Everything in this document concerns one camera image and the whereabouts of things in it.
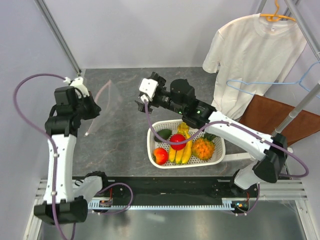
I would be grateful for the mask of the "clear zip top bag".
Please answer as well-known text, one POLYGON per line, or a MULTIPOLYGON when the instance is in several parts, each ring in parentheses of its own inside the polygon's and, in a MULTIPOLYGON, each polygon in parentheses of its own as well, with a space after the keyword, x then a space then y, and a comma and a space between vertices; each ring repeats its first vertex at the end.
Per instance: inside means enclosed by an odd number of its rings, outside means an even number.
POLYGON ((88 130, 84 134, 85 137, 99 131, 113 118, 120 109, 123 98, 116 85, 109 80, 99 89, 94 101, 101 108, 101 111, 99 116, 92 120, 88 130))

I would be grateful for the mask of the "yellow banana bunch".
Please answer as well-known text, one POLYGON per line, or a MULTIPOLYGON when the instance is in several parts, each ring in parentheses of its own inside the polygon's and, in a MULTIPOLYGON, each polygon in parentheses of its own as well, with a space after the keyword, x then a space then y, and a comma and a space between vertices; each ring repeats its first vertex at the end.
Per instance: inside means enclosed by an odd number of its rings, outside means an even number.
MULTIPOLYGON (((178 127, 177 127, 177 134, 183 135, 185 139, 189 139, 189 127, 187 126, 186 123, 182 122, 178 127)), ((176 164, 186 164, 189 159, 191 158, 192 155, 192 141, 188 141, 185 145, 185 147, 181 150, 175 150, 171 146, 169 147, 168 151, 168 160, 171 163, 176 163, 176 164)))

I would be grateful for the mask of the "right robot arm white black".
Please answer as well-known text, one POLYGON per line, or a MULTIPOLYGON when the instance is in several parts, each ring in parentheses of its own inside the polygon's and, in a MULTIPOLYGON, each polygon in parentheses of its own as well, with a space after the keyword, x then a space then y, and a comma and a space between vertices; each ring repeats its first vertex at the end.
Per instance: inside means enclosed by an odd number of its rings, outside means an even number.
POLYGON ((225 116, 215 107, 198 100, 195 89, 186 79, 171 82, 156 72, 143 78, 139 85, 138 110, 150 114, 153 107, 162 107, 181 115, 192 129, 221 137, 248 152, 255 161, 237 171, 229 184, 235 197, 242 196, 252 185, 265 181, 276 183, 287 160, 288 142, 285 136, 261 133, 225 116))

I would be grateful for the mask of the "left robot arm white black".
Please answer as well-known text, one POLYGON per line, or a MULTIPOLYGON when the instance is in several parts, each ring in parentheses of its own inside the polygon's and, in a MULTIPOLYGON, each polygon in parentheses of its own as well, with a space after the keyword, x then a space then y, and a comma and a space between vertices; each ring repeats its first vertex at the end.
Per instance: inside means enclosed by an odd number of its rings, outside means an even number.
POLYGON ((56 104, 45 123, 50 137, 48 179, 43 203, 33 214, 50 225, 83 223, 89 202, 110 191, 107 175, 102 171, 88 173, 83 183, 73 188, 73 157, 82 120, 99 116, 101 108, 85 86, 65 86, 54 91, 56 104))

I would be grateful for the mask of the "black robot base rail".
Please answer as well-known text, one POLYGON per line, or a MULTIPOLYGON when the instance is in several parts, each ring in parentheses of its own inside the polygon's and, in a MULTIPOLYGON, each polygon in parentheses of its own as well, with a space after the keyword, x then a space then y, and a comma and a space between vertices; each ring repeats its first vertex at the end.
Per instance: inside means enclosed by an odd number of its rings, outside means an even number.
POLYGON ((256 184, 242 190, 232 184, 229 176, 118 176, 108 177, 105 187, 114 183, 110 190, 95 197, 111 199, 113 207, 198 207, 221 206, 223 199, 254 199, 258 196, 256 184))

